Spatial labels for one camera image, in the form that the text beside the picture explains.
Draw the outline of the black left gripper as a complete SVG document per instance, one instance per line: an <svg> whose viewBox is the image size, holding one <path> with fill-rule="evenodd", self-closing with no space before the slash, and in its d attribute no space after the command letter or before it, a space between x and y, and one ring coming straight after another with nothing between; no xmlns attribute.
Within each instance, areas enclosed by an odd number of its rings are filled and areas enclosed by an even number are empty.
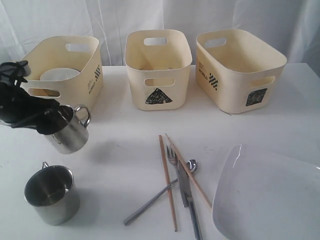
<svg viewBox="0 0 320 240"><path fill-rule="evenodd" d="M73 108L60 105L55 99L30 96L21 87L21 83L27 82L24 77L0 78L1 124L36 130L42 135L52 135L66 127L74 116Z"/></svg>

